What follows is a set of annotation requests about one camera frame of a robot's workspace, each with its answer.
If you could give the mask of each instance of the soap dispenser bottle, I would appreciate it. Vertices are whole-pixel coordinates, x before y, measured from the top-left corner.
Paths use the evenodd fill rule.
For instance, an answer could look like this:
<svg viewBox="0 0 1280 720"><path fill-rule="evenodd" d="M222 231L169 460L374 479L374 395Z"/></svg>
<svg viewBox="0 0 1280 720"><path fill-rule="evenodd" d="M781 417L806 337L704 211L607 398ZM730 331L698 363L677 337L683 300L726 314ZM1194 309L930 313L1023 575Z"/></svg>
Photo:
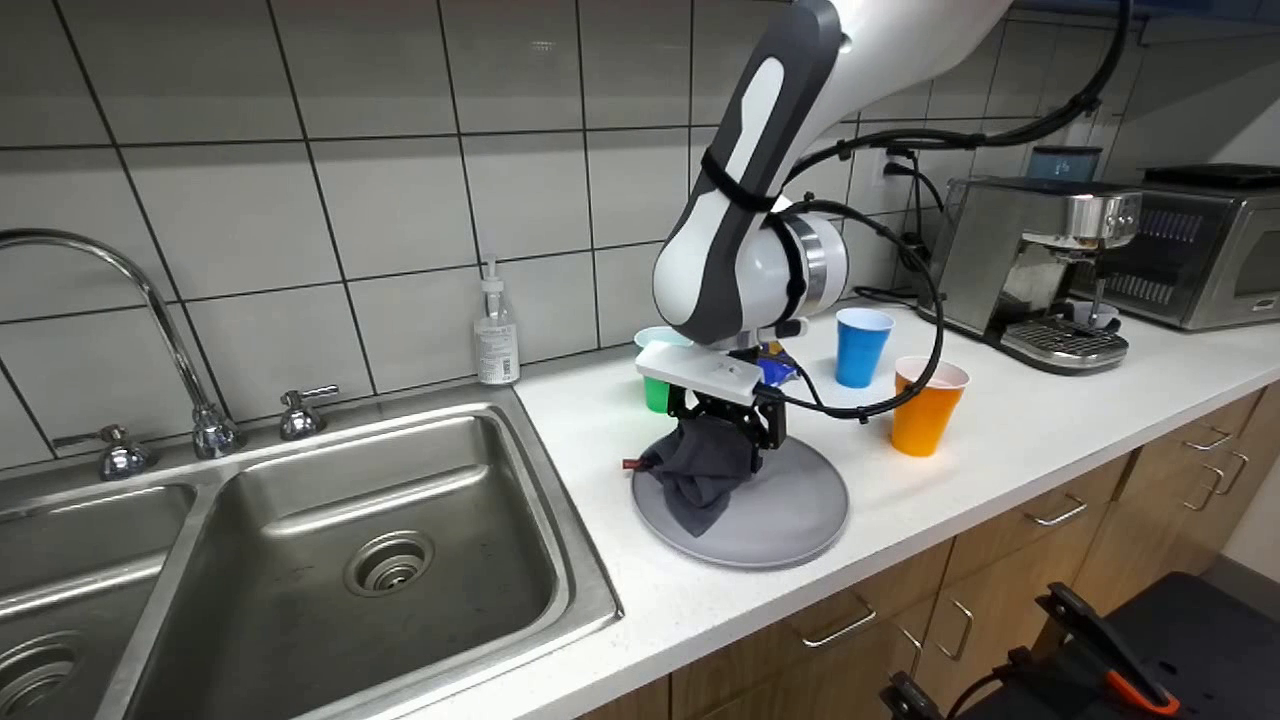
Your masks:
<svg viewBox="0 0 1280 720"><path fill-rule="evenodd" d="M474 318L474 379L479 385L514 385L520 379L520 329L508 304L508 285L497 271L497 261L485 261L479 271L485 309Z"/></svg>

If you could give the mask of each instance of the orange cup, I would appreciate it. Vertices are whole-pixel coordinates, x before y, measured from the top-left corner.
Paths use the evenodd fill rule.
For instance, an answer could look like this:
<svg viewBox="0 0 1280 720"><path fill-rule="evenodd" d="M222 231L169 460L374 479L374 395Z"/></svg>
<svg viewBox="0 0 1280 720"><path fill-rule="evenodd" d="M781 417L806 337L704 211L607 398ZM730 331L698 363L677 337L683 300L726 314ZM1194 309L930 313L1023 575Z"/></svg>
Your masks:
<svg viewBox="0 0 1280 720"><path fill-rule="evenodd" d="M923 372L923 359L894 363L894 391ZM947 430L950 406L966 372L955 363L934 363L926 388L890 411L887 444L903 456L930 456Z"/></svg>

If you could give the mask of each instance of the sink basin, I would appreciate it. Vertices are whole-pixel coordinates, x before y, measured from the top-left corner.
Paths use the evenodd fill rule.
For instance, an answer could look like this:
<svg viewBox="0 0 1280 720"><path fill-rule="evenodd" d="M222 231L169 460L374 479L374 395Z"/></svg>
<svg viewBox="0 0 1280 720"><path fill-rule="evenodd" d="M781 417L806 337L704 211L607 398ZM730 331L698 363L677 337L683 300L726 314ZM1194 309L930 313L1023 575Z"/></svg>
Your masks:
<svg viewBox="0 0 1280 720"><path fill-rule="evenodd" d="M90 717L184 526L188 488L90 488L0 513L0 717Z"/></svg>
<svg viewBox="0 0 1280 720"><path fill-rule="evenodd" d="M243 464L126 717L417 708L616 615L512 391Z"/></svg>

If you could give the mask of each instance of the round gray base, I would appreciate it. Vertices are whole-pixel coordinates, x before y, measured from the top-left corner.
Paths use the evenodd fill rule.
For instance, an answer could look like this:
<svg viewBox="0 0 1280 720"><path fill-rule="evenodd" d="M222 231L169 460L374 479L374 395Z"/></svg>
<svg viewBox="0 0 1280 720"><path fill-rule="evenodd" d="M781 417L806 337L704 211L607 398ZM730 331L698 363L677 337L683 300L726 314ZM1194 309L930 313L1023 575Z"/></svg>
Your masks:
<svg viewBox="0 0 1280 720"><path fill-rule="evenodd" d="M801 441L764 452L764 467L726 494L724 517L704 536L688 536L677 522L664 483L646 473L635 473L630 490L645 522L666 549L741 570L802 564L829 552L849 520L840 473Z"/></svg>

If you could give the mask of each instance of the green object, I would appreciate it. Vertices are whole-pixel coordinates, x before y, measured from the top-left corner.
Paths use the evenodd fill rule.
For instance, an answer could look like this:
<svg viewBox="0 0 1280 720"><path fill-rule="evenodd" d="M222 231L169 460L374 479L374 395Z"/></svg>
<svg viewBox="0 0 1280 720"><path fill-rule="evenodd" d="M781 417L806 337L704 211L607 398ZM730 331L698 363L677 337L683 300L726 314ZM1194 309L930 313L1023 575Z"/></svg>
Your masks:
<svg viewBox="0 0 1280 720"><path fill-rule="evenodd" d="M664 379L646 379L645 376L645 406L664 411L666 417L666 385Z"/></svg>

